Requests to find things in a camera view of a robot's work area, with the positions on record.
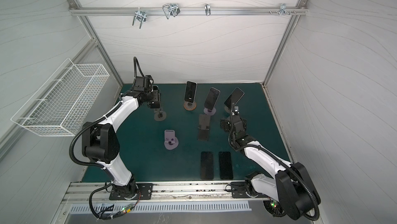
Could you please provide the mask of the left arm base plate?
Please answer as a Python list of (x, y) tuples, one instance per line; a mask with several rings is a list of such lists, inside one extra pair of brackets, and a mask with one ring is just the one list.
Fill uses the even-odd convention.
[(152, 183), (135, 183), (126, 186), (113, 185), (109, 200), (150, 200), (152, 197)]

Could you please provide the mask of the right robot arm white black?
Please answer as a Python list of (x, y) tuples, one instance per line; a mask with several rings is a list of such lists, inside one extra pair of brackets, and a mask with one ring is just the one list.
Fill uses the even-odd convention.
[(267, 208), (272, 213), (279, 210), (277, 216), (280, 217), (319, 220), (321, 199), (302, 163), (286, 161), (265, 148), (247, 133), (247, 121), (238, 114), (222, 119), (220, 127), (228, 134), (228, 143), (234, 151), (254, 161), (269, 174), (255, 172), (246, 177), (249, 197), (266, 195), (269, 198)]

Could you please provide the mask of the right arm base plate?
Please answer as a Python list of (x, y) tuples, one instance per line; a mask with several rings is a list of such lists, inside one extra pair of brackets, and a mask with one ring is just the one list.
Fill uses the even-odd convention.
[(257, 198), (258, 193), (247, 182), (231, 182), (230, 192), (232, 198)]

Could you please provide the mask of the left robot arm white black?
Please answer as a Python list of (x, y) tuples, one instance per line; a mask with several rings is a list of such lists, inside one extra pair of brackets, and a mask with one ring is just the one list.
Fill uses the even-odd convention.
[(142, 104), (149, 108), (161, 107), (158, 86), (148, 88), (132, 87), (121, 94), (118, 103), (101, 118), (87, 122), (73, 138), (69, 157), (78, 165), (98, 167), (110, 177), (112, 190), (124, 198), (137, 194), (133, 174), (127, 169), (120, 156), (117, 130), (123, 122)]

